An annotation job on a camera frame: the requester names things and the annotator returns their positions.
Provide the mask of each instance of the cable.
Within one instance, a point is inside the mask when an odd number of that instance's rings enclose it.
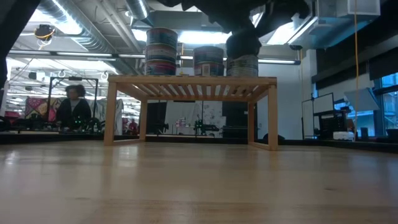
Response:
[[[357,135],[357,125],[358,125],[358,86],[359,86],[359,60],[358,60],[358,21],[357,21],[357,0],[355,1],[354,7],[354,26],[355,26],[355,64],[356,64],[356,89],[355,89],[355,127],[354,127],[354,141]]]
[[[44,39],[44,38],[46,38],[46,40],[47,40],[51,35],[53,35],[54,32],[55,32],[55,29],[53,29],[53,30],[51,31],[51,33],[49,33],[49,34],[47,34],[47,35],[44,35],[44,36],[37,36],[37,35],[36,35],[36,30],[37,30],[37,29],[35,29],[35,31],[34,31],[35,37],[37,37],[38,39]]]

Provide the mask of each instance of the rack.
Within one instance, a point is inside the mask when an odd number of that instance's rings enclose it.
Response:
[[[116,93],[123,92],[141,101],[140,133],[146,133],[148,100],[205,100],[242,101],[248,103],[248,144],[262,149],[277,150],[277,79],[276,77],[193,77],[113,75],[108,78],[108,103],[104,144],[131,144],[144,142],[139,139],[114,141],[114,114]],[[269,144],[254,142],[254,105],[268,96]]]

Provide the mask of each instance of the woman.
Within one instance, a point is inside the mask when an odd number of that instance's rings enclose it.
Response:
[[[91,109],[87,101],[85,87],[82,85],[70,85],[66,87],[67,99],[63,100],[57,110],[57,122],[61,127],[72,129],[79,128],[82,121],[91,118]]]

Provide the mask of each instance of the yellow cable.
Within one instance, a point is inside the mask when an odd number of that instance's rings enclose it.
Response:
[[[358,22],[356,18],[357,11],[357,0],[355,0],[355,9],[354,9],[354,26],[355,26],[355,64],[356,64],[356,90],[355,90],[355,127],[354,127],[354,141],[357,133],[357,125],[358,125],[358,83],[359,83],[359,61],[358,61]]]
[[[301,69],[301,101],[304,101],[304,74],[303,74],[303,49],[300,50],[300,69]]]

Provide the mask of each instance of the fluorescent light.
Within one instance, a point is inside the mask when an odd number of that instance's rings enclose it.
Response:
[[[23,102],[23,101],[24,101],[24,100],[21,99],[21,98],[15,98],[15,99],[10,99],[10,100],[13,100],[13,101],[16,101],[16,102]]]
[[[129,54],[119,54],[119,57],[125,57],[125,58],[145,58],[145,55],[139,55],[139,54],[134,54],[134,55],[129,55]]]
[[[193,60],[193,56],[180,56],[181,60]]]
[[[305,31],[307,31],[316,21],[318,20],[318,17],[315,16],[303,29],[298,31],[287,43],[292,44],[295,42],[301,35],[304,34]]]
[[[59,84],[62,84],[62,85],[64,85],[64,86],[70,85],[70,84],[67,84],[66,82],[59,82]]]
[[[112,54],[83,53],[83,52],[57,52],[59,56],[84,56],[84,57],[112,57]]]
[[[96,61],[109,61],[109,62],[114,62],[116,61],[116,58],[87,58],[87,60],[96,60]]]
[[[232,33],[222,32],[202,32],[202,31],[183,31],[179,42],[184,44],[225,44]]]
[[[9,54],[50,55],[50,52],[39,50],[10,50]]]
[[[293,60],[274,60],[274,59],[259,59],[259,63],[275,63],[293,65],[296,62]]]
[[[294,35],[294,23],[289,22],[275,30],[274,35],[267,44],[282,45],[286,44]]]
[[[47,94],[31,94],[31,93],[7,93],[7,96],[38,96],[38,97],[49,97]],[[51,95],[54,98],[66,97],[66,95]]]

